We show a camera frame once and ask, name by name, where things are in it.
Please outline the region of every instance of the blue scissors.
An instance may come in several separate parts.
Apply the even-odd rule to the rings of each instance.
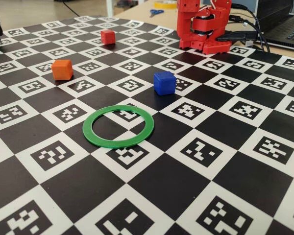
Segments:
[[[164,13],[165,11],[164,10],[150,10],[150,13],[151,13],[151,16],[150,17],[153,17],[154,15],[158,15],[160,13]]]

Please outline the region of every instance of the floor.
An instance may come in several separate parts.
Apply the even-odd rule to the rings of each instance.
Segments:
[[[105,0],[73,0],[67,3],[77,14],[106,15]],[[63,3],[53,0],[0,0],[3,30],[75,17]]]

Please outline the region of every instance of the desk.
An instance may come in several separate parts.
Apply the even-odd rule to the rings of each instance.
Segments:
[[[148,0],[143,4],[135,6],[120,14],[117,14],[115,17],[118,17],[121,19],[127,19],[127,20],[143,21],[146,23],[157,24],[157,25],[161,25],[161,26],[176,30],[177,9],[165,9],[165,13],[159,14],[157,16],[150,18],[149,10],[154,9],[155,1],[156,0]],[[240,10],[233,10],[231,13],[234,14],[235,12],[240,12]],[[246,28],[244,28],[242,24],[230,24],[228,25],[226,29],[233,30],[233,31],[246,30]],[[272,53],[286,55],[286,56],[294,58],[294,50],[289,50],[289,49],[284,49],[284,48],[274,47],[274,46],[270,46],[270,49]]]

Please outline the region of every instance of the yellow tape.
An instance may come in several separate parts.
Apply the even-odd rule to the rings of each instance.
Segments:
[[[174,9],[176,8],[176,1],[173,1],[173,0],[156,1],[155,8]]]

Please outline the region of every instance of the cube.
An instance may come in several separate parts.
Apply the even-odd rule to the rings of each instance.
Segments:
[[[156,72],[153,76],[153,87],[158,95],[174,94],[176,78],[171,72]]]
[[[56,60],[51,66],[54,80],[70,80],[73,76],[71,60]]]
[[[112,30],[104,30],[100,32],[101,41],[103,44],[115,44],[116,43],[116,34]]]

